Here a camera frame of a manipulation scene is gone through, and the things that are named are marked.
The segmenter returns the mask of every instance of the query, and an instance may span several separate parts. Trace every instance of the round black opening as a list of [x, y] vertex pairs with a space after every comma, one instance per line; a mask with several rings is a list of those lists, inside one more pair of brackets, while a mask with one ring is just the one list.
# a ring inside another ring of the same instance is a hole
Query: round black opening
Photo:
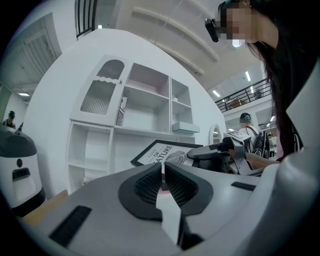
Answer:
[[22, 160], [19, 158], [17, 161], [16, 161], [16, 165], [21, 168], [22, 167]]

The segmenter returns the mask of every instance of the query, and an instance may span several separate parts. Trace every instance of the woman's arm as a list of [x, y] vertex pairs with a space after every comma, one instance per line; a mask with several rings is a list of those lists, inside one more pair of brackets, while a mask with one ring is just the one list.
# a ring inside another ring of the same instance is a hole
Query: woman's arm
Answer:
[[245, 153], [245, 157], [250, 162], [254, 170], [260, 168], [266, 168], [269, 165], [280, 164], [278, 161], [272, 161], [269, 159], [265, 159], [253, 153]]

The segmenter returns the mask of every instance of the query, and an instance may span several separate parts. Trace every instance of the white cabinet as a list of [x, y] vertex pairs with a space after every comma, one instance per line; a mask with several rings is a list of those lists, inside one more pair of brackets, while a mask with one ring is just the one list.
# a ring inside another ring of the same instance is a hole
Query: white cabinet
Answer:
[[[122, 97], [122, 126], [117, 116]], [[193, 124], [189, 88], [149, 67], [107, 56], [82, 87], [70, 119], [68, 192], [85, 182], [133, 168], [130, 161], [154, 140], [195, 143], [172, 124]]]
[[123, 90], [127, 97], [123, 127], [170, 133], [170, 79], [134, 63]]
[[69, 193], [81, 187], [86, 179], [110, 173], [112, 134], [110, 127], [71, 122], [67, 146]]
[[114, 126], [123, 85], [132, 69], [128, 60], [105, 56], [82, 86], [70, 119], [90, 124]]

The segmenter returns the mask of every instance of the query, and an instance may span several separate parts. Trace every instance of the framed sign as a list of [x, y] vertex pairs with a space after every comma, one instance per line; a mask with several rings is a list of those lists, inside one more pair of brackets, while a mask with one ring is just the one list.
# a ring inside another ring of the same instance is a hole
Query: framed sign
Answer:
[[144, 151], [137, 155], [130, 163], [135, 167], [152, 163], [161, 163], [162, 165], [164, 165], [165, 162], [179, 163], [198, 167], [199, 162], [194, 161], [193, 159], [189, 159], [187, 157], [187, 153], [194, 148], [200, 147], [203, 147], [203, 145], [156, 139]]

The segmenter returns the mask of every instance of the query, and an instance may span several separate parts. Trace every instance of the black headset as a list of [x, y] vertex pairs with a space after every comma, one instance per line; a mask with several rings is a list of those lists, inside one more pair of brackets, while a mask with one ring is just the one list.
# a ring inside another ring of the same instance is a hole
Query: black headset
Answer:
[[216, 21], [215, 18], [210, 19], [207, 18], [205, 19], [205, 28], [208, 31], [211, 39], [217, 43], [219, 42], [219, 35], [220, 34], [226, 34], [227, 39], [229, 38], [228, 33], [227, 33], [227, 14], [224, 12], [226, 10], [227, 5], [231, 3], [238, 3], [240, 0], [226, 0], [219, 4], [218, 7], [218, 13], [221, 17], [221, 21]]

